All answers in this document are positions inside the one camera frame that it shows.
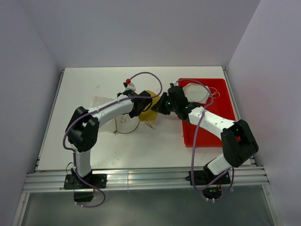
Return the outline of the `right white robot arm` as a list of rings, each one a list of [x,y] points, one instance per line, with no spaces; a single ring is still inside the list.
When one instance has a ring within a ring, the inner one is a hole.
[[[204,168],[204,180],[212,184],[223,171],[241,166],[258,152],[259,147],[245,120],[233,121],[207,110],[209,105],[201,88],[212,97],[209,88],[202,85],[171,85],[151,109],[164,115],[175,113],[179,119],[203,128],[221,140],[222,154]]]

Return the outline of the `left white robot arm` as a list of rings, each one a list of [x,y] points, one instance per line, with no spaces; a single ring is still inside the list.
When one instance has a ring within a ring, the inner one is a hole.
[[[63,147],[73,153],[75,183],[86,188],[92,182],[90,164],[91,149],[97,143],[98,130],[105,123],[123,114],[137,117],[151,103],[153,97],[147,91],[140,94],[128,90],[99,107],[78,107],[66,128]]]

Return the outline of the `yellow bra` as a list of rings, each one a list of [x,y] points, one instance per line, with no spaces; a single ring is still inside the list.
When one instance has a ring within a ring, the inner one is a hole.
[[[161,96],[151,99],[151,103],[138,116],[140,122],[144,122],[149,128],[154,129],[153,124],[157,118],[158,112],[151,110],[151,108],[159,101]]]

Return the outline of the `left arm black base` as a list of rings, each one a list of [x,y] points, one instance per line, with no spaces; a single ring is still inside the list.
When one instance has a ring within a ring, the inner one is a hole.
[[[94,197],[96,187],[103,189],[106,187],[106,182],[106,174],[93,174],[90,172],[82,179],[79,179],[76,173],[72,171],[71,174],[66,175],[63,189],[73,190],[75,202],[90,202]]]

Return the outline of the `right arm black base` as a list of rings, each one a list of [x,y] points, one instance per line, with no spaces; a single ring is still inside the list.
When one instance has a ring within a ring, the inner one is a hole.
[[[229,172],[226,172],[223,176],[214,175],[208,169],[195,170],[193,171],[194,183],[195,186],[206,186],[213,180],[215,180],[212,185],[215,187],[209,187],[202,191],[202,194],[205,198],[213,200],[221,198],[222,196],[222,185],[230,185],[230,175]]]

